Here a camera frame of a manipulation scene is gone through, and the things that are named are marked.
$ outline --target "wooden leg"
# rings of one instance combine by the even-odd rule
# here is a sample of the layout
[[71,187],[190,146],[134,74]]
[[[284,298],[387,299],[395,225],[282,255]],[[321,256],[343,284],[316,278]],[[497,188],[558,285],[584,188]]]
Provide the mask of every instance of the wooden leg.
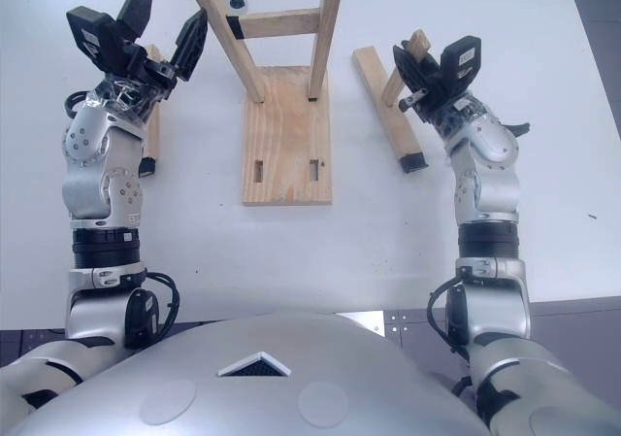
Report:
[[[160,61],[162,56],[155,45],[145,46],[149,59]],[[159,108],[156,103],[147,122],[147,137],[143,142],[143,159],[140,163],[139,175],[145,177],[155,172],[155,163],[159,157]]]
[[196,0],[207,11],[209,24],[222,45],[237,74],[242,79],[248,96],[255,103],[263,102],[263,82],[245,46],[244,40],[236,40],[226,20],[224,0]]
[[425,158],[408,119],[397,107],[388,107],[381,97],[386,85],[386,71],[373,46],[353,52],[353,60],[367,92],[376,107],[381,125],[404,172],[427,167]]
[[[409,38],[406,50],[414,56],[416,62],[420,62],[425,55],[427,55],[427,51],[430,47],[431,44],[429,43],[429,40],[425,36],[423,30],[416,30],[411,35],[411,38]],[[393,106],[402,89],[404,89],[404,83],[401,80],[399,71],[394,69],[381,96],[384,104],[388,107]]]
[[309,99],[318,98],[323,85],[323,76],[328,64],[328,54],[330,53],[340,3],[341,0],[321,0],[319,27],[314,37],[312,61],[310,62]]

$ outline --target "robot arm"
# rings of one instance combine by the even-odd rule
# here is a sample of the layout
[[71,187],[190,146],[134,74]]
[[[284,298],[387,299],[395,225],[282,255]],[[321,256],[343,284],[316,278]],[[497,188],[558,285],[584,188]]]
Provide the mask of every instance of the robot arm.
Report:
[[[146,123],[177,78],[189,80],[207,36],[207,14],[184,25],[170,62],[156,62],[135,43],[150,17],[151,0],[126,0],[118,17],[78,7],[67,19],[78,48],[104,72],[92,91],[67,98],[73,119],[62,149],[62,187],[73,231],[66,339],[45,344],[0,369],[0,432],[61,392],[100,373],[170,329],[179,295],[168,276],[148,273],[140,258],[143,194],[138,179]],[[83,101],[76,112],[73,108]],[[146,277],[171,288],[163,326]]]
[[[467,91],[480,68],[480,40],[447,47],[440,65],[398,47],[395,61],[413,107],[440,134],[455,172],[459,258],[455,278],[432,294],[428,319],[470,362],[479,416],[495,435],[620,434],[621,416],[581,387],[543,346],[531,341],[524,262],[518,255],[516,137]],[[446,331],[431,314],[446,296]]]

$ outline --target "white tabletop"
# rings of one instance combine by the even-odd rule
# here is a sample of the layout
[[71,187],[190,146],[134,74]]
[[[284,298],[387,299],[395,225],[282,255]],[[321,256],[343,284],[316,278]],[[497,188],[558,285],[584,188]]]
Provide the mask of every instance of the white tabletop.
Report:
[[[248,0],[252,12],[318,0]],[[123,0],[0,0],[1,328],[62,326],[71,231],[60,188],[65,97],[101,73],[65,12]],[[194,0],[154,0],[142,42],[170,56]],[[457,256],[454,178],[432,127],[409,118],[430,167],[405,175],[351,61],[423,28],[439,56],[482,39],[473,91],[528,120],[517,164],[521,255],[534,301],[621,293],[621,141],[573,0],[342,0],[330,61],[334,203],[242,206],[242,83],[216,38],[161,110],[161,158],[143,180],[142,255],[172,275],[179,320],[304,309],[419,308]],[[312,36],[251,40],[258,65],[303,65]]]

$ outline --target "black cable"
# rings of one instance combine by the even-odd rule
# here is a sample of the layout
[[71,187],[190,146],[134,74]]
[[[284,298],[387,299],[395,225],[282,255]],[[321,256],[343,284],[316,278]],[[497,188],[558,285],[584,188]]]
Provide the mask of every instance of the black cable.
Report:
[[427,304],[427,321],[429,322],[429,325],[434,329],[434,331],[436,331],[438,335],[442,338],[442,340],[448,344],[451,352],[457,352],[462,356],[462,358],[468,360],[469,356],[468,356],[468,352],[466,351],[466,349],[464,349],[462,346],[459,346],[457,344],[453,344],[450,338],[446,335],[446,333],[438,327],[438,324],[436,323],[436,319],[434,318],[434,311],[433,311],[434,305],[436,304],[436,301],[438,300],[438,298],[440,298],[440,296],[443,293],[445,293],[447,290],[449,290],[451,287],[453,287],[454,285],[458,285],[461,282],[462,282],[461,279],[453,278],[450,281],[446,281],[444,284],[442,284],[440,287],[438,287],[436,290],[434,290],[431,293],[431,296],[429,298],[429,303]]
[[170,308],[168,316],[166,317],[164,324],[162,324],[162,327],[160,327],[157,333],[155,333],[155,336],[153,338],[153,344],[155,344],[164,339],[166,334],[168,334],[168,332],[171,330],[171,327],[173,327],[175,319],[177,319],[177,313],[179,312],[180,295],[179,291],[177,290],[177,286],[175,285],[175,281],[173,281],[173,278],[171,278],[170,276],[162,273],[147,271],[147,277],[165,285],[171,290],[172,294],[171,302],[168,304],[168,307]]
[[78,103],[81,103],[84,99],[86,99],[86,94],[88,91],[76,91],[75,93],[70,94],[65,99],[65,113],[69,118],[75,118],[77,112],[74,111],[74,108]]
[[473,385],[473,379],[470,376],[465,376],[461,380],[459,380],[455,384],[455,386],[453,386],[453,389],[451,390],[451,392],[453,393],[453,395],[456,395],[457,397],[459,397],[460,395],[462,395],[462,392],[464,391],[466,387],[472,386],[472,385]]

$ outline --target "wooden plank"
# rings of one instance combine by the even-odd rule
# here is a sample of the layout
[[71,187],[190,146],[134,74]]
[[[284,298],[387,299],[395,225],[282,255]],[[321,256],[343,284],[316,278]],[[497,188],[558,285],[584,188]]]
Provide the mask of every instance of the wooden plank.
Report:
[[319,27],[314,37],[310,62],[309,99],[318,98],[323,85],[340,3],[341,0],[321,0],[319,5]]
[[[145,46],[148,58],[155,61],[162,60],[156,45]],[[147,121],[147,137],[143,143],[143,157],[151,157],[155,160],[159,157],[159,108],[160,102],[155,103],[153,112]]]
[[400,161],[408,159],[408,156],[413,158],[410,159],[410,161],[414,161],[413,167],[410,165],[408,169],[404,166],[404,161],[401,161],[404,170],[410,172],[426,167],[420,145],[409,125],[408,119],[399,108],[388,107],[382,100],[381,94],[386,85],[387,76],[376,49],[373,46],[369,46],[355,50],[353,52],[353,60],[364,81],[367,92],[373,100],[377,115],[388,135],[395,155]]
[[249,14],[239,17],[239,22],[244,38],[316,33],[319,27],[319,8]]
[[[420,62],[427,55],[430,47],[431,44],[423,30],[416,30],[409,38],[406,50],[414,56],[416,62]],[[401,80],[399,71],[395,68],[382,94],[384,104],[386,106],[393,106],[402,89],[404,89],[404,82]]]
[[264,67],[265,102],[245,101],[245,205],[332,203],[328,81],[307,99],[309,67]]
[[196,0],[207,11],[209,24],[244,83],[248,96],[255,103],[263,101],[263,83],[258,69],[245,46],[244,40],[236,40],[226,20],[224,0]]

